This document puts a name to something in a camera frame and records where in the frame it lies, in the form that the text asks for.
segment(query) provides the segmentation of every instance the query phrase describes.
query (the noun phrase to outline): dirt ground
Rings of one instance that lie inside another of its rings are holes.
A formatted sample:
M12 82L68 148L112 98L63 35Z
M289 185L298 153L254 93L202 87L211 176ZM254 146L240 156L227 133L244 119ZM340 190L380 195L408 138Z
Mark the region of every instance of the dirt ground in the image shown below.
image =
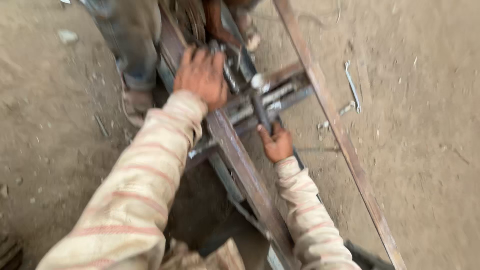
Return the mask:
M343 107L352 100L345 61L363 113L344 116L409 269L470 270L480 263L480 3L473 0L296 0L309 46ZM338 23L339 4L341 15ZM270 1L255 11L263 43L259 71L296 61ZM79 36L62 44L57 31ZM0 2L0 229L24 241L24 269L73 227L135 130L120 111L120 82L83 7L57 0ZM367 73L358 72L365 61ZM105 124L103 137L94 115ZM311 98L282 115L298 148L332 147ZM247 148L271 171L255 134ZM341 155L301 151L341 234L385 257Z

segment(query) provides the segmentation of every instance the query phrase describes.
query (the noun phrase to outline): wrench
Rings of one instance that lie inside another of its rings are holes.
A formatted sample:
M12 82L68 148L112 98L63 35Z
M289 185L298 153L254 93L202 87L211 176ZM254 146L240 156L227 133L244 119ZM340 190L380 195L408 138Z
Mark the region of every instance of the wrench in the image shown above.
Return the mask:
M350 88L352 88L353 97L355 97L355 102L357 104L357 113L361 113L361 105L360 105L359 97L357 95L357 90L355 88L355 85L353 84L352 77L348 72L349 66L350 66L350 60L348 62L345 62L345 74L347 74L347 79L348 79L348 82L350 83Z

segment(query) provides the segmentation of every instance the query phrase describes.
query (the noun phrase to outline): metal rod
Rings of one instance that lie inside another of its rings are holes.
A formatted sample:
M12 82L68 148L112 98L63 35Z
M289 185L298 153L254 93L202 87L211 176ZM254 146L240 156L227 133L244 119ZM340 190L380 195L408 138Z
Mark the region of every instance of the metal rod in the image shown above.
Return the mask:
M102 135L104 137L108 137L107 129L105 128L105 126L102 122L102 119L100 118L100 116L98 114L95 114L95 120L96 120L96 123L98 124L98 127L100 128L100 131L102 132Z
M363 201L365 202L365 206L370 213L380 239L384 244L385 250L387 251L395 269L406 270L407 267L405 262L396 246L385 216L378 206L372 186L368 182L365 171L361 167L360 159L355 153L355 148L342 124L340 115L338 115L334 100L328 89L325 87L325 75L320 65L313 61L314 57L301 35L300 27L290 2L288 0L274 0L273 2L285 25L287 33L290 35L290 39L293 43L293 47L297 51L300 62L305 67L307 76L315 89L317 99L324 110L327 120L330 122L333 134L340 145L340 149L342 149L345 161L347 162L348 168L357 184L357 188L359 189Z

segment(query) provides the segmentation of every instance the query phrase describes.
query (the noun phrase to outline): metal tool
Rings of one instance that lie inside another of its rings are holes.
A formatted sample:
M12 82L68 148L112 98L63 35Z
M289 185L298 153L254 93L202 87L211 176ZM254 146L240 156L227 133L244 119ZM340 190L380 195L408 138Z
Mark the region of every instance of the metal tool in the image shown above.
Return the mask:
M350 101L350 103L345 106L343 109L341 109L338 114L340 116L343 116L345 113L349 112L352 108L355 108L355 102L353 100ZM323 124L319 124L318 128L328 128L330 126L330 122L327 120Z
M392 261L396 270L406 270L405 262L396 246L395 239L388 227L386 218L378 205L375 198L372 185L367 180L367 173L362 169L360 159L356 153L355 147L345 130L340 115L338 115L335 102L328 88L326 88L326 78L321 66L314 61L312 52L307 46L307 42L302 36L297 15L293 11L289 0L273 0L273 4L278 11L278 17L282 20L293 47L300 58L301 63L305 67L306 74L315 89L318 102L321 104L327 120L330 122L332 132L342 150L348 168L352 173L353 180L357 184L357 188L365 202L373 224L382 240L385 250Z
M357 103L357 113L361 113L361 105L360 105L359 96L357 95L357 89L355 88L355 85L353 84L353 81L352 81L352 77L348 72L349 66L350 66L350 61L345 62L345 74L347 74L347 79L348 79L348 82L350 83L350 88L352 88L353 96L355 97L355 102Z

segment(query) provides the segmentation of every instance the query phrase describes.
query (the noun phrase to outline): jeans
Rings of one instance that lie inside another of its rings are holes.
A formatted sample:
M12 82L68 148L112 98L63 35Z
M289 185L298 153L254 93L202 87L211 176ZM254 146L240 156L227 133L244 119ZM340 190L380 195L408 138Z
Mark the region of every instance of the jeans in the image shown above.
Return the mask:
M132 91L156 85L156 44L162 22L158 0L82 0Z

